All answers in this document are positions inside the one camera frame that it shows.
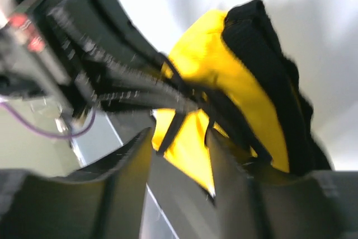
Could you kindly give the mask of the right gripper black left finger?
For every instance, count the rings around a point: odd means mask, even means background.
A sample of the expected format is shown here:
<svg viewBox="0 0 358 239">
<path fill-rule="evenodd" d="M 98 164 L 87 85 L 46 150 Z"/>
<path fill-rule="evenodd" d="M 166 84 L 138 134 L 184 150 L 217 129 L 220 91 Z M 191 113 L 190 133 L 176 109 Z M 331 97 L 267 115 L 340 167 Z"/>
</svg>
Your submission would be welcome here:
<svg viewBox="0 0 358 239">
<path fill-rule="evenodd" d="M 1 171 L 2 238 L 138 238 L 153 131 L 66 177 Z"/>
</svg>

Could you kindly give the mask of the yellow bra with black straps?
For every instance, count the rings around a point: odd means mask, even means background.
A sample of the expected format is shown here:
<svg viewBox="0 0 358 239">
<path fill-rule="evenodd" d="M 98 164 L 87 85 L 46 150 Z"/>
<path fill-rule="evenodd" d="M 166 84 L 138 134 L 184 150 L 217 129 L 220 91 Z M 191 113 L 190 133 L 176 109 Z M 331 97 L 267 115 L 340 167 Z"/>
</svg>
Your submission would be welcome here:
<svg viewBox="0 0 358 239">
<path fill-rule="evenodd" d="M 331 168 L 312 136 L 313 107 L 300 92 L 298 68 L 284 55 L 262 0 L 202 15 L 162 72 L 200 105 L 187 114 L 157 110 L 153 148 L 210 195 L 209 129 L 288 174 Z"/>
</svg>

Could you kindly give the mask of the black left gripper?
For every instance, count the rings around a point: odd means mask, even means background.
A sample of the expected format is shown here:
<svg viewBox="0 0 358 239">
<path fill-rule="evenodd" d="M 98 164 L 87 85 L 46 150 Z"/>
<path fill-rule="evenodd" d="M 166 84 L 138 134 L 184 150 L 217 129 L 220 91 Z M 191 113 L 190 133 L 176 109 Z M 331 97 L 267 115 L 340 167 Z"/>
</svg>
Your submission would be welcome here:
<svg viewBox="0 0 358 239">
<path fill-rule="evenodd" d="M 95 105 L 72 0 L 1 0 L 1 94 L 52 99 L 60 118 L 83 126 Z"/>
</svg>

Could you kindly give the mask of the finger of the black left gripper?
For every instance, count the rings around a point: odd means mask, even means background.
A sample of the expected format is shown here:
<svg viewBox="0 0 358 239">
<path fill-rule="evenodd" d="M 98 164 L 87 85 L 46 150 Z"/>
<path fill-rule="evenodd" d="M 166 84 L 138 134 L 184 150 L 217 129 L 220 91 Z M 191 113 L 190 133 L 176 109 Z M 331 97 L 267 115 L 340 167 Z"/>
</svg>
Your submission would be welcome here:
<svg viewBox="0 0 358 239">
<path fill-rule="evenodd" d="M 124 44 L 154 68 L 161 68 L 164 60 L 159 52 L 133 25 L 119 0 L 92 0 L 104 21 Z"/>
<path fill-rule="evenodd" d="M 93 99 L 107 111 L 174 109 L 190 113 L 199 107 L 177 83 L 161 80 L 154 52 L 141 56 L 117 35 L 90 0 L 49 0 L 48 20 L 74 47 Z"/>
</svg>

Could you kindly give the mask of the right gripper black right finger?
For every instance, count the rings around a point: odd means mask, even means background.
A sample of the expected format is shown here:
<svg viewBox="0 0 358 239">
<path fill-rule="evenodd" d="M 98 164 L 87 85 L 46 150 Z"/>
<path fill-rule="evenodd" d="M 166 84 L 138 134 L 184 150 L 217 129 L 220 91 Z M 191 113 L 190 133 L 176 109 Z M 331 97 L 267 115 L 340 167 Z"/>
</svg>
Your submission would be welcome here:
<svg viewBox="0 0 358 239">
<path fill-rule="evenodd" d="M 281 172 L 207 133 L 220 238 L 356 238 L 357 173 Z"/>
</svg>

